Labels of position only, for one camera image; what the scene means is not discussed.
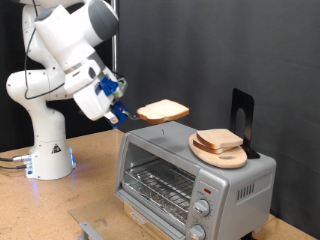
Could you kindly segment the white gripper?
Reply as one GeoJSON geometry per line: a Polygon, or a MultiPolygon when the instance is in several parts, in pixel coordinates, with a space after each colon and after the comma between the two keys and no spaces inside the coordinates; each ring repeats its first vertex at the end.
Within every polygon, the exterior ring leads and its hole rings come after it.
{"type": "Polygon", "coordinates": [[[92,84],[80,89],[73,94],[73,98],[89,119],[95,121],[104,116],[111,125],[119,122],[117,116],[108,111],[113,101],[113,96],[105,94],[99,81],[94,81],[92,84]]]}

